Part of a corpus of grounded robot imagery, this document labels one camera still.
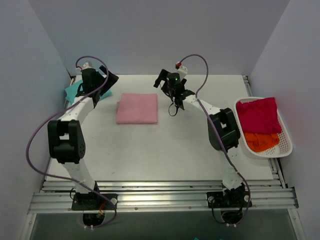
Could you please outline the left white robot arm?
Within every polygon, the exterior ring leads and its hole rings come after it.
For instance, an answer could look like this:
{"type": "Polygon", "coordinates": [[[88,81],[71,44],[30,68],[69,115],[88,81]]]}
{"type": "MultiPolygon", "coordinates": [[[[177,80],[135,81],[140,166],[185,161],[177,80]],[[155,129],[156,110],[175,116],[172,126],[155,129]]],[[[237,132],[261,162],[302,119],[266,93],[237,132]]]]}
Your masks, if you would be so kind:
{"type": "Polygon", "coordinates": [[[76,193],[84,195],[83,204],[95,210],[100,206],[101,197],[91,192],[98,192],[99,188],[84,160],[86,143],[81,125],[119,77],[109,72],[105,65],[96,70],[89,61],[80,69],[82,84],[78,86],[73,103],[59,119],[47,124],[48,145],[51,158],[67,170],[75,183],[76,193]]]}

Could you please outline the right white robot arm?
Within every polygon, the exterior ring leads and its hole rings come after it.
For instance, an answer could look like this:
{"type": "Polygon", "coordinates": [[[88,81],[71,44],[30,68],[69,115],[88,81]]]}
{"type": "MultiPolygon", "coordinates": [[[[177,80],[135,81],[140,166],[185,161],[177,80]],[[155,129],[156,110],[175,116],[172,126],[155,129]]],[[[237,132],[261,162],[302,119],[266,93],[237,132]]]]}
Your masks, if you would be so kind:
{"type": "Polygon", "coordinates": [[[198,98],[196,94],[185,88],[187,69],[183,67],[177,72],[162,69],[154,82],[155,88],[170,98],[176,110],[191,112],[207,121],[208,138],[211,146],[216,151],[226,154],[227,163],[222,165],[222,186],[228,189],[222,193],[223,203],[234,206],[240,201],[240,194],[236,188],[240,187],[243,180],[235,165],[231,161],[237,157],[240,139],[240,130],[230,108],[220,108],[198,98]]]}

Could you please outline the pink t-shirt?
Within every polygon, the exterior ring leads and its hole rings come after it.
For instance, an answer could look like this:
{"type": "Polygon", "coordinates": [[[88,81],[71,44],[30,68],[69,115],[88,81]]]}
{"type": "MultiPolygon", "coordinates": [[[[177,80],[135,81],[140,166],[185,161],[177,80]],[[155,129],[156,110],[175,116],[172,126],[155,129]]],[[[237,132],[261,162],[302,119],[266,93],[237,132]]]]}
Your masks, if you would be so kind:
{"type": "Polygon", "coordinates": [[[123,93],[117,103],[117,124],[157,124],[158,98],[156,93],[123,93]]]}

